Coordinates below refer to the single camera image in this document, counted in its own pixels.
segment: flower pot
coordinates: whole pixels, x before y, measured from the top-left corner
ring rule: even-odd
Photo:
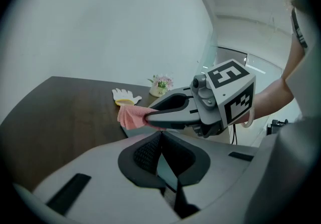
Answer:
[[[154,84],[151,86],[149,93],[155,97],[161,97],[162,95],[166,94],[167,88],[161,88],[155,86]]]

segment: person's arm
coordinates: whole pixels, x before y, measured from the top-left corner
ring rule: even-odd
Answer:
[[[255,119],[273,114],[293,100],[293,94],[285,83],[285,80],[303,56],[304,50],[300,42],[295,35],[292,35],[290,55],[282,76],[254,97]],[[248,119],[249,113],[238,119],[234,124],[247,122]]]

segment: pink towel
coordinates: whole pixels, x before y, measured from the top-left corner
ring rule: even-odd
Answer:
[[[123,105],[119,109],[117,121],[120,122],[121,126],[128,129],[138,129],[143,126],[150,126],[145,121],[145,115],[148,113],[152,113],[153,111],[157,111],[156,109],[151,108],[145,108],[135,105]]]

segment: table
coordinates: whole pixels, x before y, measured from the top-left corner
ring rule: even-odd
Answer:
[[[140,95],[139,106],[156,100],[146,86],[67,77],[51,77],[27,94],[0,126],[1,154],[13,182],[32,191],[87,150],[125,139],[115,88]]]

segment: white glove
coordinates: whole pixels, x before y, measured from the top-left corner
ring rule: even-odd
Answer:
[[[132,92],[126,91],[125,89],[113,89],[112,94],[114,96],[115,103],[119,106],[128,104],[135,105],[141,99],[141,96],[137,96],[134,98]]]

